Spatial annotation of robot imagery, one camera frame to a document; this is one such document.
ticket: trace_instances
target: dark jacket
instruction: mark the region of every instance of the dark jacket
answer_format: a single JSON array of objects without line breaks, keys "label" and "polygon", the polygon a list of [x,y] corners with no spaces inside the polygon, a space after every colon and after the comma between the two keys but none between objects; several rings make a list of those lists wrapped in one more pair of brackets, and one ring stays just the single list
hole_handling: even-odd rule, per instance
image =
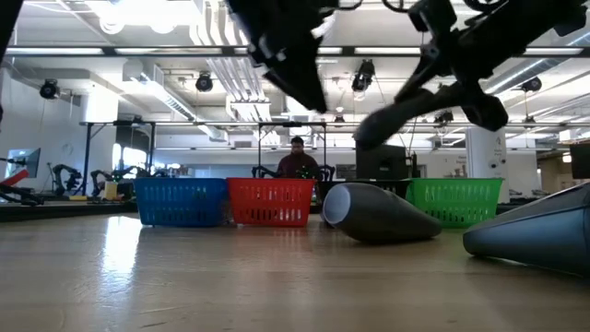
[{"label": "dark jacket", "polygon": [[289,154],[280,160],[278,164],[277,173],[280,177],[295,179],[298,178],[297,171],[301,171],[303,167],[309,169],[312,172],[317,170],[317,162],[315,159],[305,153],[302,154]]}]

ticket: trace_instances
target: computer monitor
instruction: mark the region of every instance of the computer monitor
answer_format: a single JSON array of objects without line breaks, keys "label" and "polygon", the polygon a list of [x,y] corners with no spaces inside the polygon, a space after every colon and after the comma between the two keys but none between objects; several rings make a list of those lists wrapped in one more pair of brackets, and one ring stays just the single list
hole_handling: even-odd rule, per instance
[{"label": "computer monitor", "polygon": [[590,179],[590,144],[570,145],[572,178]]},{"label": "computer monitor", "polygon": [[405,148],[382,145],[364,150],[357,146],[357,179],[402,180],[408,177]]},{"label": "computer monitor", "polygon": [[25,165],[20,163],[9,163],[6,167],[6,178],[12,176],[21,170],[29,172],[28,178],[34,179],[37,177],[39,170],[39,158],[41,157],[40,148],[22,148],[11,149],[8,151],[8,158],[14,161],[24,161]]}]

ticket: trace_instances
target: wooden table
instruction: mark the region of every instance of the wooden table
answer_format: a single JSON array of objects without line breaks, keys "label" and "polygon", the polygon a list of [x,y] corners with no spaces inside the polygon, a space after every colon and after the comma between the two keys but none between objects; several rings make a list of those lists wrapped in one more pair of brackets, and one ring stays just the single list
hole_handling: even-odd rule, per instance
[{"label": "wooden table", "polygon": [[471,258],[460,231],[365,246],[307,229],[0,224],[0,326],[52,331],[589,331],[581,279]]}]

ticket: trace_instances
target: gray cylindrical object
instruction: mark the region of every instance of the gray cylindrical object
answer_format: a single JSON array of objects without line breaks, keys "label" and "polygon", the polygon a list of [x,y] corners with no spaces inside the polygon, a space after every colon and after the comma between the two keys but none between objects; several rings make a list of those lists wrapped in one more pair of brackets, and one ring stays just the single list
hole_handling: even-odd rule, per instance
[{"label": "gray cylindrical object", "polygon": [[339,184],[324,200],[324,218],[364,243],[430,239],[441,223],[395,194],[370,184]]}]

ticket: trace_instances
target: blue basket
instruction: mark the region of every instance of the blue basket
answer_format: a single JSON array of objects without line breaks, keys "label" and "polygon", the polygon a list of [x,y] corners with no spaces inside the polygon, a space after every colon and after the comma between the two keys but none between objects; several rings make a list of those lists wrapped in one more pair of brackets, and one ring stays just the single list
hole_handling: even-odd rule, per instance
[{"label": "blue basket", "polygon": [[225,179],[142,178],[134,187],[144,225],[213,227],[228,217]]}]

